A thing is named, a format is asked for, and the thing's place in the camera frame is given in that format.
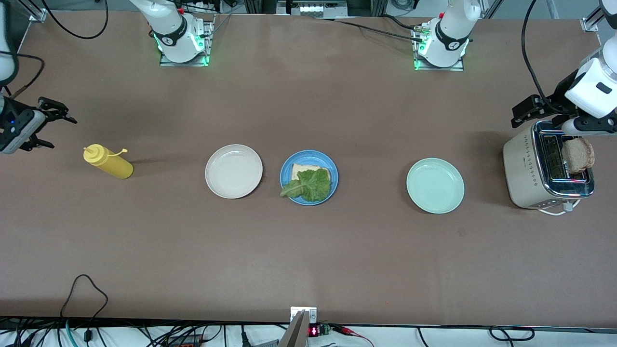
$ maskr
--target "mint green plate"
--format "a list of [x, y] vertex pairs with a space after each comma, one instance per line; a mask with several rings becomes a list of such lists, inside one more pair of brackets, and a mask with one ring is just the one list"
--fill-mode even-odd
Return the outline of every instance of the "mint green plate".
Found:
[[438, 158], [418, 161], [407, 174], [407, 192], [426, 212], [448, 213], [463, 201], [463, 177], [449, 162]]

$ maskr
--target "plate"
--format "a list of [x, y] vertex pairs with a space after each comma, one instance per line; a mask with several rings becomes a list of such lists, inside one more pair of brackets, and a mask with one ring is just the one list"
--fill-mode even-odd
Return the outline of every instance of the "plate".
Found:
[[214, 154], [205, 165], [205, 182], [213, 193], [225, 199], [248, 195], [262, 180], [259, 154], [243, 144], [230, 144]]
[[426, 158], [409, 170], [407, 192], [419, 208], [443, 214], [454, 210], [463, 201], [465, 184], [452, 164], [438, 158]]
[[298, 196], [297, 198], [289, 198], [291, 199], [291, 201], [300, 205], [313, 206], [323, 203], [324, 201], [328, 200], [330, 196], [332, 196], [332, 194], [334, 194], [336, 187], [339, 185], [339, 171], [336, 168], [336, 165], [334, 165], [332, 159], [330, 159], [330, 157], [328, 157], [326, 154], [323, 154], [319, 151], [314, 151], [312, 149], [308, 149], [306, 151], [299, 151], [298, 153], [295, 153], [294, 155], [289, 157], [287, 161], [285, 161], [285, 164], [283, 164], [283, 168], [281, 168], [281, 188], [287, 183], [289, 183], [289, 181], [291, 181], [291, 169], [294, 166], [294, 163], [300, 165], [318, 165], [320, 167], [328, 169], [328, 171], [330, 172], [330, 194], [324, 200], [314, 201], [312, 203], [306, 201], [305, 199], [302, 199], [301, 196]]

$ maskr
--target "lettuce leaf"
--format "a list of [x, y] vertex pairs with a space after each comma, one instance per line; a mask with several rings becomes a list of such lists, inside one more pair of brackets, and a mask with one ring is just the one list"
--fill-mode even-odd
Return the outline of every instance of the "lettuce leaf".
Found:
[[329, 194], [330, 179], [325, 169], [298, 172], [298, 179], [289, 181], [281, 190], [281, 196], [302, 196], [302, 199], [310, 203], [323, 201]]

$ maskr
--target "blue plate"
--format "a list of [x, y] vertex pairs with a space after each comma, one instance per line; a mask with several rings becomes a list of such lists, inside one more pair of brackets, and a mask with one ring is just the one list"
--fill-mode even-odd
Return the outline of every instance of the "blue plate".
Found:
[[321, 204], [322, 202], [328, 200], [332, 194], [334, 194], [336, 187], [339, 185], [339, 171], [336, 169], [336, 165], [334, 165], [334, 162], [330, 159], [330, 157], [312, 149], [295, 153], [287, 159], [285, 164], [283, 164], [283, 168], [281, 168], [281, 188], [291, 181], [291, 169], [294, 166], [294, 163], [300, 165], [317, 165], [328, 169], [328, 171], [330, 171], [330, 194], [326, 199], [322, 201], [314, 201], [312, 203], [302, 199], [301, 196], [289, 199], [294, 201], [296, 204], [313, 206]]

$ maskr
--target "yellow squeeze bottle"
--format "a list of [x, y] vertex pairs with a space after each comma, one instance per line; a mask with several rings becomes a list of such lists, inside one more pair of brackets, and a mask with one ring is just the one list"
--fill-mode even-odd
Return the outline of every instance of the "yellow squeeze bottle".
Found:
[[119, 153], [110, 154], [109, 149], [99, 144], [91, 144], [84, 147], [83, 159], [108, 174], [123, 180], [133, 174], [133, 165], [120, 157], [122, 153], [126, 152], [128, 151], [123, 148]]

